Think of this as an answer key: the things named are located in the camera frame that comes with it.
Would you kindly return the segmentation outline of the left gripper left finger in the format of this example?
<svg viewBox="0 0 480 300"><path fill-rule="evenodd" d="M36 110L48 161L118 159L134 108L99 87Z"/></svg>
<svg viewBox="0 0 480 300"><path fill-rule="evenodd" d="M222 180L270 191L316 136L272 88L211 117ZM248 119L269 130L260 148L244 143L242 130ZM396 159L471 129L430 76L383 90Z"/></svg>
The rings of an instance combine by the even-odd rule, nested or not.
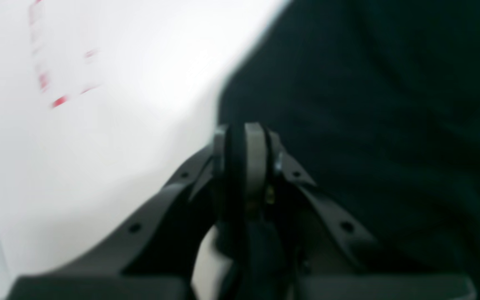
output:
<svg viewBox="0 0 480 300"><path fill-rule="evenodd" d="M228 132L191 156L108 237L63 267L23 276L9 300L194 300L200 243L216 221L213 171Z"/></svg>

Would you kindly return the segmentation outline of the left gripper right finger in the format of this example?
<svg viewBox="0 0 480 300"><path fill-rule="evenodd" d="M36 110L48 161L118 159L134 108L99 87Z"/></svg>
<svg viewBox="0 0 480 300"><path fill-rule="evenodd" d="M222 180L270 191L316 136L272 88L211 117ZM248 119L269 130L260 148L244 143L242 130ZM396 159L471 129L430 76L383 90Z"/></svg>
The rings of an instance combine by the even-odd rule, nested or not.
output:
<svg viewBox="0 0 480 300"><path fill-rule="evenodd" d="M442 273L384 245L325 195L277 134L244 126L244 216L252 275L285 267L286 300L474 300L463 274Z"/></svg>

